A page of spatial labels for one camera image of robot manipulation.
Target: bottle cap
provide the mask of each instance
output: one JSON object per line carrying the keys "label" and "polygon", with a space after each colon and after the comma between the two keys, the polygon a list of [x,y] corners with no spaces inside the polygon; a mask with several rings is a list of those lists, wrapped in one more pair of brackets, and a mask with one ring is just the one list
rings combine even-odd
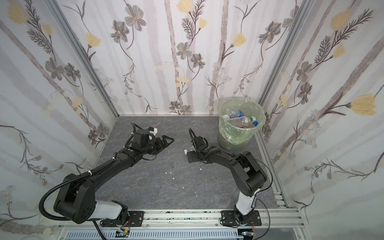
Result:
{"label": "bottle cap", "polygon": [[221,116],[225,121],[228,121],[230,119],[229,115],[228,114],[224,114],[223,116]]}

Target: plastic bottle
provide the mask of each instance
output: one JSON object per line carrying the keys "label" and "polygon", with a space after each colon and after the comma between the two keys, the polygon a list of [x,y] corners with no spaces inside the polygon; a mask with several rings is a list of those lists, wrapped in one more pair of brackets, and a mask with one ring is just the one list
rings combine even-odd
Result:
{"label": "plastic bottle", "polygon": [[225,121],[228,121],[231,117],[228,114],[221,116]]}
{"label": "plastic bottle", "polygon": [[255,127],[258,124],[255,117],[249,118],[246,116],[242,116],[242,117],[238,117],[238,118],[231,118],[228,120],[228,122],[232,123],[236,127],[246,127],[246,126],[249,127],[252,124]]}
{"label": "plastic bottle", "polygon": [[239,109],[229,107],[227,108],[227,115],[229,115],[230,118],[238,118],[244,116],[244,113]]}

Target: wire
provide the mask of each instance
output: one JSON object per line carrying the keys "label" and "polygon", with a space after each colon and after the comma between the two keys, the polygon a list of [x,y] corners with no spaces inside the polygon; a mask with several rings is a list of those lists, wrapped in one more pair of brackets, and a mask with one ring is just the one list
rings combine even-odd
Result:
{"label": "wire", "polygon": [[[250,157],[250,156],[246,156],[246,155],[233,155],[233,156],[234,156],[234,157]],[[250,158],[253,158],[253,159],[256,160],[256,161],[261,162],[261,163],[268,169],[269,173],[271,174],[271,184],[270,184],[266,189],[260,190],[260,191],[259,191],[259,193],[260,193],[260,192],[262,192],[262,191],[267,190],[268,188],[270,188],[270,187],[272,186],[272,183],[273,183],[272,172],[271,172],[271,170],[269,169],[269,167],[268,167],[265,163],[263,163],[262,161],[260,161],[259,159],[256,159],[256,158],[254,158],[254,157],[250,157]]]}
{"label": "wire", "polygon": [[268,221],[269,221],[269,224],[268,224],[268,229],[266,230],[266,232],[263,234],[263,235],[261,235],[260,237],[258,237],[258,238],[255,238],[255,239],[253,239],[253,240],[256,240],[256,239],[259,239],[259,238],[262,238],[263,236],[265,236],[266,235],[266,233],[269,231],[269,228],[271,227],[271,216],[269,215],[269,212],[268,212],[268,208],[266,207],[266,205],[263,203],[263,201],[261,201],[260,199],[256,199],[256,201],[257,200],[259,200],[260,202],[262,202],[262,204],[264,205],[264,207],[265,207],[265,209],[266,209],[266,212],[268,213]]}
{"label": "wire", "polygon": [[121,231],[123,231],[123,232],[126,231],[125,229],[123,229],[123,227],[125,227],[127,224],[129,224],[129,222],[131,221],[131,219],[132,219],[132,217],[130,217],[130,218],[129,218],[129,221],[126,222],[123,226],[120,227],[120,230],[121,230]]}
{"label": "wire", "polygon": [[97,222],[96,222],[96,221],[92,221],[92,222],[93,222],[93,224],[95,225],[96,230],[97,230],[97,232],[99,233],[101,239],[102,239],[102,240],[107,240],[107,239],[104,237],[103,233],[101,232],[101,230],[100,230],[100,228],[99,228],[99,225],[97,225]]}
{"label": "wire", "polygon": [[[109,161],[105,162],[103,165],[91,170],[91,173],[92,174],[95,174],[97,172],[100,172],[104,169],[106,169],[107,167],[109,167],[112,163],[114,163],[115,160],[114,159],[110,159]],[[45,200],[48,198],[49,195],[51,195],[54,191],[58,190],[59,188],[71,183],[71,182],[74,182],[78,179],[82,179],[84,177],[89,177],[91,176],[91,173],[90,172],[84,172],[82,174],[80,174],[79,176],[77,177],[74,177],[66,182],[63,182],[63,183],[60,183],[59,185],[53,187],[52,189],[50,189],[48,192],[46,192],[43,197],[40,199],[40,202],[39,202],[39,211],[40,213],[46,217],[46,218],[49,218],[49,219],[52,219],[52,220],[56,220],[56,221],[67,221],[69,220],[68,218],[66,217],[59,217],[59,216],[54,216],[50,213],[48,213],[46,210],[45,210],[45,207],[44,207],[44,203],[45,203]]]}
{"label": "wire", "polygon": [[225,227],[238,228],[239,226],[240,226],[240,224],[237,222],[237,227],[233,227],[233,226],[225,226]]}

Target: black cable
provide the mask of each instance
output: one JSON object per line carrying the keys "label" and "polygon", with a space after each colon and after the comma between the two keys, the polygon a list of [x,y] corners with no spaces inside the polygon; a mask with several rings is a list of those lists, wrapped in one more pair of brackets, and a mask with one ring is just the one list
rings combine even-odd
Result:
{"label": "black cable", "polygon": [[[246,155],[232,155],[232,156],[234,156],[234,157],[250,157],[250,156],[246,156]],[[271,172],[271,170],[269,169],[269,167],[268,167],[265,163],[263,163],[262,161],[260,161],[259,159],[256,159],[256,158],[254,158],[254,157],[250,157],[250,158],[253,158],[253,159],[256,160],[256,161],[261,162],[261,163],[268,169],[269,173],[271,174],[271,184],[270,184],[266,189],[260,190],[259,192],[265,191],[265,190],[267,190],[268,188],[270,188],[270,187],[272,186],[272,183],[273,183],[272,172]]]}
{"label": "black cable", "polygon": [[100,230],[99,226],[97,225],[96,221],[92,221],[92,222],[93,222],[93,224],[95,225],[96,230],[97,230],[97,232],[99,233],[101,239],[102,239],[102,240],[107,240],[107,239],[104,237],[103,233],[101,232],[101,230]]}
{"label": "black cable", "polygon": [[240,226],[240,224],[237,222],[237,227],[233,227],[233,226],[225,226],[225,227],[238,228],[239,226]]}
{"label": "black cable", "polygon": [[256,240],[256,239],[259,239],[259,238],[262,238],[263,236],[266,235],[266,233],[269,231],[269,228],[271,227],[271,216],[269,215],[269,212],[268,212],[268,208],[266,207],[266,205],[263,203],[263,201],[261,201],[260,199],[256,199],[256,201],[259,200],[260,202],[262,202],[262,204],[264,205],[265,209],[266,209],[266,212],[268,213],[268,219],[269,219],[269,224],[268,224],[268,229],[266,230],[266,232],[261,235],[260,237],[258,238],[255,238],[253,240]]}
{"label": "black cable", "polygon": [[[91,170],[91,173],[92,173],[92,174],[95,174],[95,173],[97,173],[97,172],[100,172],[100,171],[106,169],[107,167],[109,167],[109,166],[110,166],[112,163],[114,163],[114,162],[115,162],[115,160],[114,160],[114,159],[111,159],[111,160],[105,162],[103,165],[101,165],[101,166],[99,166],[99,167],[97,167],[97,168]],[[88,177],[88,176],[91,175],[91,173],[89,173],[89,172],[84,172],[84,173],[80,174],[80,175],[77,176],[77,177],[74,177],[74,178],[72,178],[72,179],[70,179],[70,180],[68,180],[68,181],[66,181],[66,182],[60,183],[59,185],[53,187],[53,188],[50,189],[48,192],[46,192],[46,193],[43,195],[43,197],[40,199],[40,202],[39,202],[39,211],[40,211],[40,213],[41,213],[44,217],[49,218],[49,219],[52,219],[52,220],[56,220],[56,221],[67,221],[67,220],[69,220],[69,219],[66,218],[66,217],[54,216],[54,215],[48,213],[48,212],[45,210],[45,207],[44,207],[45,200],[48,198],[49,195],[51,195],[54,191],[58,190],[59,188],[65,186],[65,185],[67,185],[67,184],[69,184],[69,183],[71,183],[71,182],[74,182],[74,181],[76,181],[76,180],[78,180],[78,179],[81,179],[81,178],[84,178],[84,177]]]}
{"label": "black cable", "polygon": [[125,142],[124,147],[126,147],[127,144],[129,143],[129,141],[133,138],[133,135],[134,135],[134,133],[136,132],[136,127],[139,128],[139,129],[142,129],[140,126],[138,126],[137,124],[135,124],[135,123],[133,123],[133,122],[131,122],[131,125],[132,125],[132,127],[133,127],[133,131],[132,131],[131,136],[130,136],[130,137],[128,138],[128,140]]}

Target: water bottle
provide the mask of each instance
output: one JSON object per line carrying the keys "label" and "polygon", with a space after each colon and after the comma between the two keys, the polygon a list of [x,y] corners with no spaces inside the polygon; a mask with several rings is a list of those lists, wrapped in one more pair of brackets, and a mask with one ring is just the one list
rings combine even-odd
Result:
{"label": "water bottle", "polygon": [[229,107],[227,108],[227,115],[229,115],[230,118],[238,118],[244,116],[244,113],[242,113],[239,109]]}
{"label": "water bottle", "polygon": [[246,116],[231,118],[228,120],[228,122],[236,127],[250,127],[250,126],[255,127],[258,124],[255,117],[249,118]]}

